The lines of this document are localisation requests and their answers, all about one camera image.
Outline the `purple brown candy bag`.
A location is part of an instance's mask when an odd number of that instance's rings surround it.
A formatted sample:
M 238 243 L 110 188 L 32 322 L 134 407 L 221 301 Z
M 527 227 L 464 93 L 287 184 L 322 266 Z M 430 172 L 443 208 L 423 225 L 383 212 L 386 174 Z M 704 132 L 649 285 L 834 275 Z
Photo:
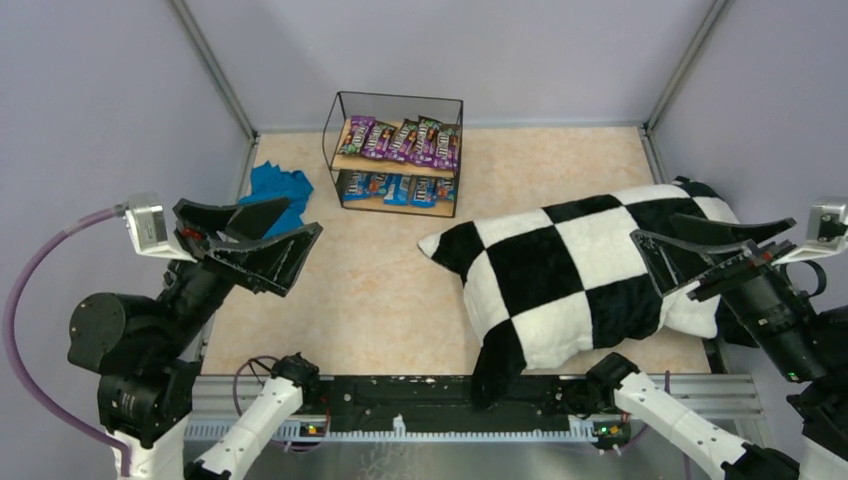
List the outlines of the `purple brown candy bag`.
M 409 155 L 409 161 L 416 166 L 432 166 L 438 134 L 443 123 L 431 117 L 420 115 L 416 130 L 415 143 Z

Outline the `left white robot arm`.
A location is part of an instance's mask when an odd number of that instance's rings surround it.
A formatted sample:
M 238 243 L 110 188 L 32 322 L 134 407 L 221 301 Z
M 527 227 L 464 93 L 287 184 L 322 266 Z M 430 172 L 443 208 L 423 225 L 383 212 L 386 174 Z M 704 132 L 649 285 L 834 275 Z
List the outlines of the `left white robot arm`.
M 98 412 L 122 479 L 241 479 L 277 429 L 315 395 L 316 365 L 295 353 L 276 361 L 251 406 L 196 460 L 183 458 L 201 365 L 184 352 L 235 287 L 285 296 L 322 233 L 309 223 L 272 227 L 285 197 L 213 206 L 187 199 L 169 229 L 154 193 L 130 196 L 116 212 L 135 252 L 168 262 L 156 298 L 96 293 L 69 325 L 68 361 L 99 376 Z

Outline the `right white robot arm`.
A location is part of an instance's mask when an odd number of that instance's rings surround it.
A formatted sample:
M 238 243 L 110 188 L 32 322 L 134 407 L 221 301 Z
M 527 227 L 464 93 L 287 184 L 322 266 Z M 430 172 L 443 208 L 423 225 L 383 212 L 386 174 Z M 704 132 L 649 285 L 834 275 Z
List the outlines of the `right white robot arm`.
M 720 300 L 759 348 L 755 387 L 785 382 L 804 449 L 800 459 L 732 434 L 612 353 L 592 367 L 588 384 L 601 402 L 633 415 L 712 479 L 843 479 L 847 475 L 847 310 L 823 312 L 788 276 L 793 263 L 818 267 L 840 253 L 844 217 L 816 215 L 804 244 L 783 238 L 792 218 L 728 223 L 675 214 L 668 235 L 644 229 L 631 238 L 656 291 L 696 302 Z

